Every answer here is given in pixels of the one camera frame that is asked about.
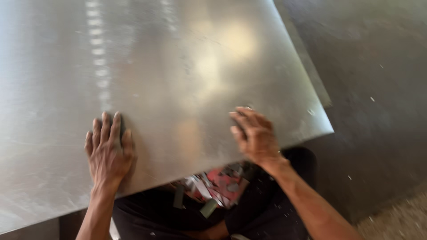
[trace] forearm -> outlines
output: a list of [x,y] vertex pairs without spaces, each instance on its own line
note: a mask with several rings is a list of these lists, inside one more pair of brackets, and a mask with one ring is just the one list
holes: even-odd
[[274,178],[286,193],[315,240],[361,240],[355,229],[296,172],[283,164]]
[[111,187],[95,186],[76,240],[107,240],[113,212],[115,191]]

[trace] left hand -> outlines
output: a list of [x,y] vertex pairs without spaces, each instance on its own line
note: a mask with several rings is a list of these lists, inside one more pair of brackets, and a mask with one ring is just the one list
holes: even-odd
[[137,158],[130,130],[125,131],[120,144],[120,125],[119,112],[114,115],[112,126],[110,117],[103,112],[102,127],[95,118],[93,132],[87,133],[85,142],[94,188],[107,189],[113,193],[116,193],[120,182]]

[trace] metal sheet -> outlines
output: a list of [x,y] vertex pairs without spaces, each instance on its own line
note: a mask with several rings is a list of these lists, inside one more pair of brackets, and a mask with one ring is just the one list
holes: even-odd
[[0,30],[0,232],[88,205],[103,110],[137,144],[121,194],[240,160],[237,105],[282,146],[333,131],[270,0],[7,0]]

